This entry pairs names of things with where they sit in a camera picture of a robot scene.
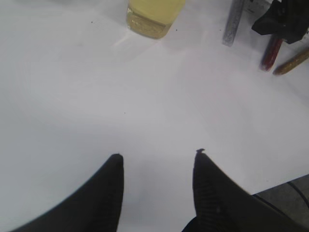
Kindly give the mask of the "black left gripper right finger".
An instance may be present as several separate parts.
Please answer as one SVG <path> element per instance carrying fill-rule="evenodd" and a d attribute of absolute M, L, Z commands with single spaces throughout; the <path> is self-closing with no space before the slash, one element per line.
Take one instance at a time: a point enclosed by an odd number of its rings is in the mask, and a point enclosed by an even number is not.
<path fill-rule="evenodd" d="M 185 232 L 306 232 L 230 179 L 205 153 L 197 150 L 193 168 L 196 216 Z"/>

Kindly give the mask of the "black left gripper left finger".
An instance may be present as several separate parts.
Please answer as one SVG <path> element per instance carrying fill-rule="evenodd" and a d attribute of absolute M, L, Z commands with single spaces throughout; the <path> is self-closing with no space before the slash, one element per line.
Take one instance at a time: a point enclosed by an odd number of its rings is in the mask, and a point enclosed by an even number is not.
<path fill-rule="evenodd" d="M 78 190 L 17 232 L 115 232 L 124 194 L 124 159 L 111 155 Z"/>

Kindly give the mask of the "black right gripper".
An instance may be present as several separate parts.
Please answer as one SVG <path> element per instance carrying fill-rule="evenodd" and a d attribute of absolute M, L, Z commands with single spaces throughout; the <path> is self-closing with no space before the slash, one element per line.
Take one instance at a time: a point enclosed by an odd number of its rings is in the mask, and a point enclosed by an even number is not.
<path fill-rule="evenodd" d="M 276 35 L 288 44 L 298 42 L 309 30 L 309 2 L 274 0 L 254 22 L 252 30 L 260 35 Z"/>

